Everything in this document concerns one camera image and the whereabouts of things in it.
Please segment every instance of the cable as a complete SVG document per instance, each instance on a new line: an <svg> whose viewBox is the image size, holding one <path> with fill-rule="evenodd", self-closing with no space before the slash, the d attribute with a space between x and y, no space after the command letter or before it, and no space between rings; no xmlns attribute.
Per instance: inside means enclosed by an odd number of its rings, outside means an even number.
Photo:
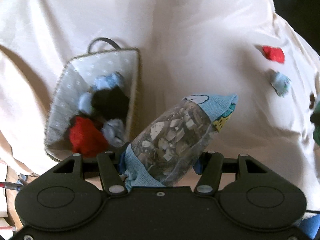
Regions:
<svg viewBox="0 0 320 240"><path fill-rule="evenodd" d="M20 190L23 185L5 181L0 182L0 187L3 187L5 189Z"/></svg>
<svg viewBox="0 0 320 240"><path fill-rule="evenodd" d="M306 213L320 214L320 211L316 211L316 210L306 210Z"/></svg>
<svg viewBox="0 0 320 240"><path fill-rule="evenodd" d="M0 230L12 230L12 231L16 231L16 227L11 227L11 226L0 227Z"/></svg>

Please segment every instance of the blue cloth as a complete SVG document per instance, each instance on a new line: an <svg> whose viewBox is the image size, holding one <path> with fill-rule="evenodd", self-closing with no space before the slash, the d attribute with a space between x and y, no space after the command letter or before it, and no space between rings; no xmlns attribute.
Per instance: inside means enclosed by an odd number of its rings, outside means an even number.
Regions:
<svg viewBox="0 0 320 240"><path fill-rule="evenodd" d="M234 111L238 96L235 94L230 96L202 94L186 97L185 100L190 100L199 105L213 122L222 117L223 114L226 115L224 117L227 117Z"/></svg>
<svg viewBox="0 0 320 240"><path fill-rule="evenodd" d="M320 214L302 220L299 225L299 228L302 232L304 232L310 239L314 239L320 227Z"/></svg>
<svg viewBox="0 0 320 240"><path fill-rule="evenodd" d="M128 176L125 181L125 187L128 191L132 187L165 187L159 181L154 179L139 161L139 159L134 155L131 148L131 144L127 147L127 151L124 156L124 162L127 170L125 175Z"/></svg>
<svg viewBox="0 0 320 240"><path fill-rule="evenodd" d="M198 104L210 117L213 122L219 121L219 126L222 127L225 120L230 117L235 109L238 96L220 96L220 95L193 95L185 100L190 100ZM127 177L125 186L131 190L133 186L137 187L164 187L159 181L154 179L134 155L131 145L128 146L124 157Z"/></svg>
<svg viewBox="0 0 320 240"><path fill-rule="evenodd" d="M290 84L291 80L286 76L283 75L282 73L275 72L272 77L271 77L271 85L274 87L276 90L276 93L280 97L284 97L286 94L288 94L289 89L291 87Z"/></svg>
<svg viewBox="0 0 320 240"><path fill-rule="evenodd" d="M124 89L124 77L119 72L114 72L108 76L100 76L95 78L93 90L113 89L119 86L121 90Z"/></svg>

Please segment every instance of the crumpled white cloth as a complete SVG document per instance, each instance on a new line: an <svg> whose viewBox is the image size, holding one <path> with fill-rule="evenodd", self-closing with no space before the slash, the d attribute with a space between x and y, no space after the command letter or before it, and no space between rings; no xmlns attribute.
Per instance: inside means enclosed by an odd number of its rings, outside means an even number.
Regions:
<svg viewBox="0 0 320 240"><path fill-rule="evenodd" d="M309 120L320 60L272 0L1 0L0 130L16 160L39 174L55 164L43 150L54 87L63 65L101 36L141 50L141 129L186 95L237 93L236 111L210 149L252 155L320 210ZM257 45L281 47L285 63L265 60ZM285 98L268 69L292 81Z"/></svg>

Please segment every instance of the screw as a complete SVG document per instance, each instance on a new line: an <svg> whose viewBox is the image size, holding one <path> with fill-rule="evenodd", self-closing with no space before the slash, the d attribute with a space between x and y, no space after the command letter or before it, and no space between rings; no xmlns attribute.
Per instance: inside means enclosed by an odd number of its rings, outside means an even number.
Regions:
<svg viewBox="0 0 320 240"><path fill-rule="evenodd" d="M113 186L109 187L109 191L114 194L119 194L119 193L124 192L124 187L121 185L113 185Z"/></svg>
<svg viewBox="0 0 320 240"><path fill-rule="evenodd" d="M32 236L26 235L23 237L23 240L33 240Z"/></svg>
<svg viewBox="0 0 320 240"><path fill-rule="evenodd" d="M209 185L200 185L197 187L199 193L210 193L213 191L213 188Z"/></svg>
<svg viewBox="0 0 320 240"><path fill-rule="evenodd" d="M159 192L157 192L156 195L157 195L158 197L163 197L163 196L165 195L165 193L162 192L162 191L159 191Z"/></svg>

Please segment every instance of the red fabric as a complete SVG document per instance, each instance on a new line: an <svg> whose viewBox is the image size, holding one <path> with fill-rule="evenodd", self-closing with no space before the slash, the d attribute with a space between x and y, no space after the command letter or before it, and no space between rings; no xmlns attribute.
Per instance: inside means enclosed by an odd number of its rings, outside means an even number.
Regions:
<svg viewBox="0 0 320 240"><path fill-rule="evenodd" d="M263 46L262 50L266 55L267 59L272 61L277 61L279 63L284 63L284 53L280 48L273 48L269 46Z"/></svg>
<svg viewBox="0 0 320 240"><path fill-rule="evenodd" d="M76 124L70 128L69 139L73 146L72 151L83 154L85 158L95 157L108 149L108 141L87 118L76 117Z"/></svg>

